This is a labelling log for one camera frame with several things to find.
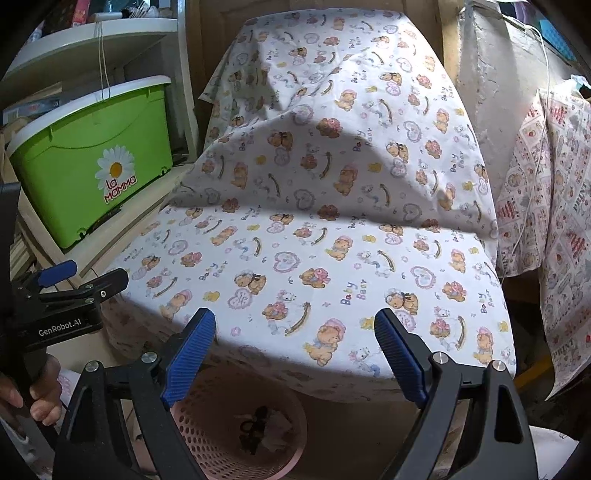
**white shelf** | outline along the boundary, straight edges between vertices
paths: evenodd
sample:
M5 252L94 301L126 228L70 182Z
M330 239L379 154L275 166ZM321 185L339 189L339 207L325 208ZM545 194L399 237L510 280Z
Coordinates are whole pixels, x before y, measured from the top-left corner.
M108 67L121 66L176 33L175 18L125 18L102 23L103 48ZM4 106L62 80L99 71L99 27L86 24L61 30L25 45L2 82Z
M113 215L64 254L66 260L74 260L78 265L78 274L84 277L122 236L160 205L164 197L173 189L179 177L191 167L192 165L173 167L168 173L124 201L121 204L120 212Z

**daisy sticker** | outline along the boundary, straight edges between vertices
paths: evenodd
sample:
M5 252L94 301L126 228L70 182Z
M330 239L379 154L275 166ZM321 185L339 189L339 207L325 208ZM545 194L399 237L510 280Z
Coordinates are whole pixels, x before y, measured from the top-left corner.
M134 156L125 148L103 150L103 156L97 160L100 170L95 178L98 189L103 190L105 203L117 198L122 192L137 183L134 170Z

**human hand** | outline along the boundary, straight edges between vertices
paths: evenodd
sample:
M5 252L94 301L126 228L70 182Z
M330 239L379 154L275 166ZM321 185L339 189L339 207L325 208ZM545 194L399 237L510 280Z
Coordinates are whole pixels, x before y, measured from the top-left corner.
M35 400L31 406L31 417L42 422L43 425L53 425L61 416L61 385L57 381L59 373L59 361L54 356L47 355L47 362L41 378L30 388L30 394ZM21 408L24 405L22 396L15 385L2 373L0 373L0 400L4 400L16 408Z

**bed sheet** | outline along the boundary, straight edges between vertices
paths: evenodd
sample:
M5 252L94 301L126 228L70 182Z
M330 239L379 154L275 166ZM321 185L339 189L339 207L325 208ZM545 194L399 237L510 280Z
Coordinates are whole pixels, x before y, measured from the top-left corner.
M205 306L208 361L328 400L392 400L373 333L390 307L432 350L515 371L486 169L405 16L251 19L202 98L203 155L111 265L130 273L104 307L117 348L157 349Z
M540 268L552 396L591 361L591 106L574 80L548 95L547 124L538 91L519 130L497 211L499 269L511 277Z

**white wall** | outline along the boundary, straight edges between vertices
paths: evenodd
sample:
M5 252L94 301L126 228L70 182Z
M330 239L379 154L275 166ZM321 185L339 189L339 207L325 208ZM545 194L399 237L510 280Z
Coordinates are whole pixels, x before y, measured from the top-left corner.
M497 9L496 2L480 3ZM539 39L495 11L468 5L462 33L457 89L475 129L496 200L509 167L515 138L538 88L547 85ZM546 44L550 85L577 73Z

